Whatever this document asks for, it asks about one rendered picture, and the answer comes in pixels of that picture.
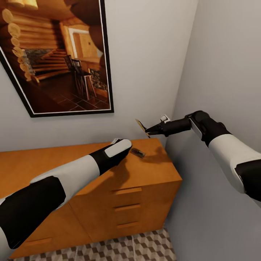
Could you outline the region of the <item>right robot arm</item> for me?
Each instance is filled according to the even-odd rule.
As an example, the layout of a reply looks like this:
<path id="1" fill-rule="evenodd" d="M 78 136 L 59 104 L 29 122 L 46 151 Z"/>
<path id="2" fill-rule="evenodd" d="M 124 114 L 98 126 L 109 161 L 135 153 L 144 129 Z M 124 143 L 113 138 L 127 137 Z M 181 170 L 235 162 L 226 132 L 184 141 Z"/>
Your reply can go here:
<path id="1" fill-rule="evenodd" d="M 145 132 L 168 137 L 191 128 L 205 141 L 232 187 L 241 194 L 248 194 L 261 208 L 261 153 L 232 135 L 223 123 L 217 123 L 208 113 L 199 110 L 175 121 L 164 115 L 161 123 Z"/>

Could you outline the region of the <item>mousetrap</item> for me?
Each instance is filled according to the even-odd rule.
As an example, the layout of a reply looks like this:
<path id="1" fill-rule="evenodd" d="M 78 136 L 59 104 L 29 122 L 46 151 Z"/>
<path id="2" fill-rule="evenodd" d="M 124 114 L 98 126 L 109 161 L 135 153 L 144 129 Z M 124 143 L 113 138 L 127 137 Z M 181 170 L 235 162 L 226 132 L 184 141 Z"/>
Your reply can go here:
<path id="1" fill-rule="evenodd" d="M 133 153 L 134 155 L 139 156 L 141 158 L 143 158 L 145 156 L 145 154 L 146 154 L 146 153 L 144 153 L 144 152 L 142 152 L 142 151 L 140 151 L 140 150 L 138 150 L 136 148 L 131 148 L 129 152 Z"/>
<path id="2" fill-rule="evenodd" d="M 147 128 L 145 128 L 144 125 L 143 125 L 142 123 L 140 123 L 137 119 L 136 119 L 136 121 L 137 121 L 138 124 L 141 126 L 141 128 L 142 128 L 144 131 L 146 131 Z"/>

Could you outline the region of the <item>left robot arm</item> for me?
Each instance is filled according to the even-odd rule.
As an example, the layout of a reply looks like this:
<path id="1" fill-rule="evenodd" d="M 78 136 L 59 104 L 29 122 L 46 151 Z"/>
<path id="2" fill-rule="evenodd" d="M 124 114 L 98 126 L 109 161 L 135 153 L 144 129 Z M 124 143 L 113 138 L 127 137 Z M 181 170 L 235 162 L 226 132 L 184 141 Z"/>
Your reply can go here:
<path id="1" fill-rule="evenodd" d="M 118 165 L 131 148 L 129 139 L 115 138 L 111 145 L 49 170 L 0 199 L 0 261 L 6 261 L 49 214 Z"/>

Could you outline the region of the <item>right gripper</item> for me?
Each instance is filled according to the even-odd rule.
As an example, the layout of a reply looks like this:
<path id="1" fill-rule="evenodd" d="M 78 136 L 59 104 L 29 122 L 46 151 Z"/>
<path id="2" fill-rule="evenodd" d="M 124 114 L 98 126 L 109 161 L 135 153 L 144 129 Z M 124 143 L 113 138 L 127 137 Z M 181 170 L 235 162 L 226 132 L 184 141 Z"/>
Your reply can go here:
<path id="1" fill-rule="evenodd" d="M 162 121 L 161 123 L 147 129 L 145 132 L 148 133 L 148 135 L 164 134 L 168 137 L 171 134 L 180 133 L 181 131 L 180 121 L 175 120 L 168 123 Z"/>

